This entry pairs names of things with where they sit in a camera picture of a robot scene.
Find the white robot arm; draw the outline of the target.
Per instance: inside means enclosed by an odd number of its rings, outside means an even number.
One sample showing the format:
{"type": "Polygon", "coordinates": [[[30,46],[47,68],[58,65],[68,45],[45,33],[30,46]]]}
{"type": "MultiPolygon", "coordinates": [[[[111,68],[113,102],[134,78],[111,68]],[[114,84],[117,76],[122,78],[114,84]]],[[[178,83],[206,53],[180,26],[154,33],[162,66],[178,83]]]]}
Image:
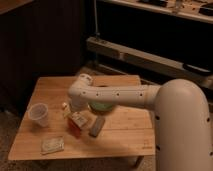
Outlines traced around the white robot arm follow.
{"type": "Polygon", "coordinates": [[[81,74],[69,87],[74,110],[95,101],[154,113],[156,171],[213,171],[209,106],[195,83],[174,79],[161,86],[97,87],[92,82],[81,74]]]}

